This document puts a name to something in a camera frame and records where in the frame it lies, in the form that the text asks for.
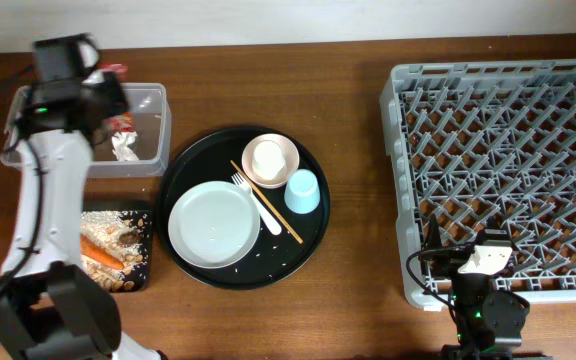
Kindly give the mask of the red snack wrapper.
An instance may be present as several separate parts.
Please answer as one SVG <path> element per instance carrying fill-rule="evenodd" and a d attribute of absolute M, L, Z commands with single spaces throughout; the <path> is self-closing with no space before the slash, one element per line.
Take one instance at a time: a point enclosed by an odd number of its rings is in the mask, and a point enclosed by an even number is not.
<path fill-rule="evenodd" d="M 123 64 L 102 63 L 102 71 L 113 72 L 120 82 L 126 80 L 128 67 Z M 105 121 L 105 128 L 111 132 L 135 132 L 135 122 L 130 112 L 116 115 Z"/>

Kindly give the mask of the white tissue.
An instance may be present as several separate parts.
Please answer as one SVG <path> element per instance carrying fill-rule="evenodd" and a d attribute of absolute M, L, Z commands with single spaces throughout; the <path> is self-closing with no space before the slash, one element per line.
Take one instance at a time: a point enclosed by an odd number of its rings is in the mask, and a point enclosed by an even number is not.
<path fill-rule="evenodd" d="M 138 161 L 139 158 L 131 148 L 136 142 L 138 135 L 136 132 L 116 132 L 112 138 L 112 153 L 118 161 Z"/>

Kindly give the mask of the orange carrot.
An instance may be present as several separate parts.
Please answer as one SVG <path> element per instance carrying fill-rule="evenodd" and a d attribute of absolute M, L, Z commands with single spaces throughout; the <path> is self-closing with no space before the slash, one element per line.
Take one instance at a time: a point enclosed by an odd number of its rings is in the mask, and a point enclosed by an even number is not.
<path fill-rule="evenodd" d="M 108 268 L 114 270 L 122 270 L 124 268 L 124 264 L 119 259 L 105 252 L 84 235 L 80 236 L 80 251 L 82 255 L 87 256 Z"/>

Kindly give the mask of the dark brown food lump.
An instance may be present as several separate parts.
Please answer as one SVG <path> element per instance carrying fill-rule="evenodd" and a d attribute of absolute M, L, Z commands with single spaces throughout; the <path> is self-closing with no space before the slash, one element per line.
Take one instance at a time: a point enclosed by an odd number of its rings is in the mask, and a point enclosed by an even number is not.
<path fill-rule="evenodd" d="M 123 248 L 129 248 L 138 244 L 141 240 L 140 235 L 137 232 L 130 231 L 121 234 L 118 237 L 117 244 Z"/>

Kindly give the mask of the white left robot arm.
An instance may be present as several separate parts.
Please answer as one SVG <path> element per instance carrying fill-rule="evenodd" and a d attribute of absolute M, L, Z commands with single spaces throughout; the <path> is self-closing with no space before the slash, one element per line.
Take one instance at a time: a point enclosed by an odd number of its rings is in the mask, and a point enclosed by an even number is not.
<path fill-rule="evenodd" d="M 21 158 L 13 239 L 0 270 L 0 344 L 13 359 L 162 359 L 122 330 L 111 294 L 83 270 L 80 214 L 93 139 L 129 108 L 88 33 L 36 41 L 37 75 L 8 123 Z"/>

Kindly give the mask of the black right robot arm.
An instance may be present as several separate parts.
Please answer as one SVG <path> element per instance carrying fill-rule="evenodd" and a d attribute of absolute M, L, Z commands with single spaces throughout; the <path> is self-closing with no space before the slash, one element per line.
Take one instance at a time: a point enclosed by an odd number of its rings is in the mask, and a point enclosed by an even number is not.
<path fill-rule="evenodd" d="M 423 255 L 431 273 L 451 281 L 448 302 L 457 328 L 458 343 L 442 347 L 442 359 L 510 359 L 522 343 L 521 331 L 530 303 L 493 280 L 510 262 L 514 244 L 510 234 L 496 225 L 480 230 L 463 244 L 441 243 L 437 218 L 429 218 Z"/>

